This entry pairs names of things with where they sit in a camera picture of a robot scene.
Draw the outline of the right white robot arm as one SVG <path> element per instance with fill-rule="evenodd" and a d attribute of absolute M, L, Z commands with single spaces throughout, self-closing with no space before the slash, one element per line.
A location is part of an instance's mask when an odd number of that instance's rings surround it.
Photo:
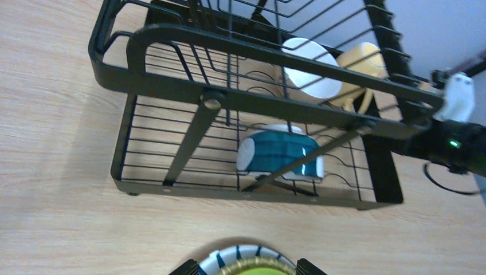
<path fill-rule="evenodd" d="M 394 140 L 393 152 L 445 166 L 454 174 L 485 177 L 485 126 L 432 120 L 429 129 L 407 140 Z"/>

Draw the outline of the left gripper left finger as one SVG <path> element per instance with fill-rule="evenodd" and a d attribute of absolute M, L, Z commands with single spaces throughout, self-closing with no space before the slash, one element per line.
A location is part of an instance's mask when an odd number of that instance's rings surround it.
<path fill-rule="evenodd" d="M 195 260 L 187 260 L 174 269 L 169 275 L 199 275 L 199 265 Z"/>

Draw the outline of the teal patterned white bowl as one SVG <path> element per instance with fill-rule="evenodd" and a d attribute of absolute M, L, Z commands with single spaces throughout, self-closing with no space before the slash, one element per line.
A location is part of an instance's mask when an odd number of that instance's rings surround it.
<path fill-rule="evenodd" d="M 296 126 L 268 124 L 251 132 L 238 147 L 240 175 L 270 175 L 319 148 L 317 141 Z"/>

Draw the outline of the yellow mug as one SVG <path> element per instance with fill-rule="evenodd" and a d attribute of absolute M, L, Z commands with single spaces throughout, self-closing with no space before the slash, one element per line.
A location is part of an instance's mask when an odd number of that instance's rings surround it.
<path fill-rule="evenodd" d="M 375 44 L 363 42 L 342 53 L 338 65 L 347 72 L 339 93 L 329 105 L 345 111 L 364 114 L 374 97 L 374 91 L 367 83 L 368 77 L 387 76 L 381 50 Z"/>

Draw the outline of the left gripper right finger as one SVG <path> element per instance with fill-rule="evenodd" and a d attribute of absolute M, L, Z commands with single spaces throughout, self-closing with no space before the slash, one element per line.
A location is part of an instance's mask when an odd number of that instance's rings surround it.
<path fill-rule="evenodd" d="M 305 258 L 301 258 L 296 264 L 296 275 L 327 275 L 313 263 Z"/>

